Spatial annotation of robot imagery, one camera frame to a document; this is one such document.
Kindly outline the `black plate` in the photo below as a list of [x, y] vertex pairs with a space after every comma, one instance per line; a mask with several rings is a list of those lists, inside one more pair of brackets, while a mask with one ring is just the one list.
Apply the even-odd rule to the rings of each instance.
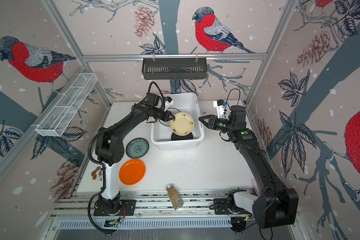
[[185, 136], [179, 136], [175, 133], [172, 133], [171, 135], [171, 140], [172, 141], [183, 141], [183, 140], [192, 140], [194, 137], [193, 137], [193, 134], [192, 133], [189, 133]]

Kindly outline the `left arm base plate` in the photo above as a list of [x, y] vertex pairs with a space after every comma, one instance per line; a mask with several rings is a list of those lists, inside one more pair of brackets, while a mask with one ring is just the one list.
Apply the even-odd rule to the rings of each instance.
[[101, 198], [95, 203], [94, 216], [133, 216], [136, 207], [136, 200], [107, 200]]

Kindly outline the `beige plate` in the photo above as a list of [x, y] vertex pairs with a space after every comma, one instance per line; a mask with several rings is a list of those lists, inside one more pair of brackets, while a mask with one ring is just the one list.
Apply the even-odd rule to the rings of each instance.
[[195, 126], [195, 121], [187, 113], [177, 113], [175, 118], [171, 120], [170, 127], [174, 134], [178, 136], [186, 136], [192, 132]]

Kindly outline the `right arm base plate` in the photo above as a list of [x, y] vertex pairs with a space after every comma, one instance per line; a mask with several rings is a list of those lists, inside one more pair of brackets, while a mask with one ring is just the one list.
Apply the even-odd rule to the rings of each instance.
[[252, 215], [251, 212], [237, 207], [233, 200], [229, 200], [228, 198], [213, 199], [213, 204], [211, 204], [209, 208], [213, 210], [216, 215]]

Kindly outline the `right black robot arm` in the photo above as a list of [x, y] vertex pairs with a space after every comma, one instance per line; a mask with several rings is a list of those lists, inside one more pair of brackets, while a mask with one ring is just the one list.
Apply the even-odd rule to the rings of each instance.
[[199, 121], [210, 130], [228, 135], [228, 142], [244, 157], [259, 188], [259, 196], [230, 191], [228, 209], [234, 214], [242, 210], [251, 213], [261, 229], [294, 224], [299, 196], [285, 186], [267, 161], [254, 132], [247, 128], [245, 107], [232, 106], [228, 119], [207, 115], [199, 117]]

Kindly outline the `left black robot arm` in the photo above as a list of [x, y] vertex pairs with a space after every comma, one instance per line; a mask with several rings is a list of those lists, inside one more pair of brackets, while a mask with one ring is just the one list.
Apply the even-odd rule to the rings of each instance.
[[88, 203], [87, 211], [91, 224], [105, 235], [112, 235], [115, 230], [106, 230], [98, 226], [91, 215], [91, 204], [98, 197], [96, 205], [116, 214], [121, 209], [119, 186], [111, 187], [112, 171], [119, 166], [124, 157], [124, 138], [140, 123], [149, 118], [172, 120], [174, 115], [165, 110], [165, 97], [157, 83], [151, 82], [146, 96], [131, 107], [131, 112], [119, 122], [108, 128], [100, 128], [88, 146], [88, 158], [102, 170], [101, 190], [94, 194]]

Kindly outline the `teal patterned plate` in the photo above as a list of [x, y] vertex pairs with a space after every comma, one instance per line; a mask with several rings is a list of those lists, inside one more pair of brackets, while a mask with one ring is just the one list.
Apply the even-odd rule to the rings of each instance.
[[131, 159], [140, 159], [149, 151], [149, 142], [144, 138], [131, 140], [126, 147], [126, 154]]

